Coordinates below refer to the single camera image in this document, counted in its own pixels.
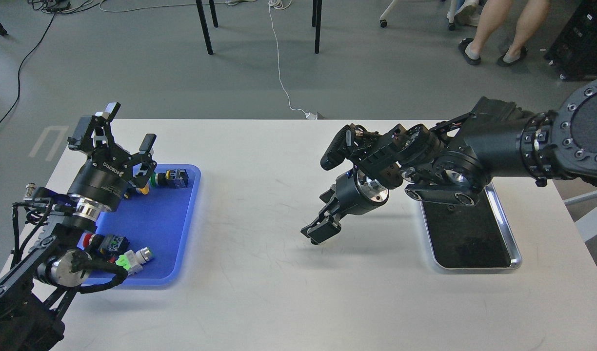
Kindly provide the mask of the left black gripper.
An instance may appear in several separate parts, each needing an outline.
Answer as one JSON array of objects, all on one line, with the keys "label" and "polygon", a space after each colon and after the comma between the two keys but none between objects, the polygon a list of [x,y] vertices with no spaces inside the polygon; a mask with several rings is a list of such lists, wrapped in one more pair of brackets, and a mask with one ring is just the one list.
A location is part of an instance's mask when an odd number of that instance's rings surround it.
[{"label": "left black gripper", "polygon": [[119,108],[120,103],[111,102],[105,111],[83,116],[67,138],[70,150],[87,155],[67,195],[100,203],[106,212],[116,211],[128,184],[145,187],[157,166],[152,159],[156,134],[145,134],[136,154],[129,154],[115,143],[110,123]]}]

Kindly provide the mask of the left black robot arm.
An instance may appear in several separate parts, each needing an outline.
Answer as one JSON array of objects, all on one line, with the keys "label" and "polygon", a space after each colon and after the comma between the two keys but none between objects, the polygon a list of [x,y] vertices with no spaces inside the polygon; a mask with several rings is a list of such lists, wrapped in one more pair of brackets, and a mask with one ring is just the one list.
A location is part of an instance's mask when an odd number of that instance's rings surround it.
[{"label": "left black robot arm", "polygon": [[97,229],[101,213],[117,210],[129,187],[143,188],[156,162],[155,134],[130,154],[114,141],[111,122],[120,104],[80,118],[69,149],[87,156],[65,194],[29,184],[12,205],[15,246],[0,278],[0,351],[48,351],[63,339],[62,321],[73,298],[122,284],[124,268],[78,248]]}]

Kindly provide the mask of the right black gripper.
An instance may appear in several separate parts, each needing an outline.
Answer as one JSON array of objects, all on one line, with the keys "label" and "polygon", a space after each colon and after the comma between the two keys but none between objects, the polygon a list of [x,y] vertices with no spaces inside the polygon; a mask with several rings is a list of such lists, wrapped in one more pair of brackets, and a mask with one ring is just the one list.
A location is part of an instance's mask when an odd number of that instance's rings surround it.
[{"label": "right black gripper", "polygon": [[314,245],[334,237],[341,231],[340,220],[347,214],[368,213],[389,199],[389,189],[361,170],[349,170],[336,178],[336,185],[320,195],[325,206],[312,224],[300,232]]}]

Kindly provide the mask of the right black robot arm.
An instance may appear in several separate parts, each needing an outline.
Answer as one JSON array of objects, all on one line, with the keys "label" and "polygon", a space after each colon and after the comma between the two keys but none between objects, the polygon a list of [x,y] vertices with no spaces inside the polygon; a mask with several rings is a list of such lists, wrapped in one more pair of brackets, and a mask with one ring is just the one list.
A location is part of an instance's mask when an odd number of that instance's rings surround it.
[{"label": "right black robot arm", "polygon": [[320,195],[324,207],[301,229],[314,245],[337,235],[346,215],[385,204],[405,181],[416,201],[465,206],[476,205],[494,177],[531,177],[539,187],[581,178],[597,187],[597,80],[545,113],[481,97],[469,113],[432,128],[398,124],[380,134],[348,124],[320,165],[331,170],[346,160],[352,169]]}]

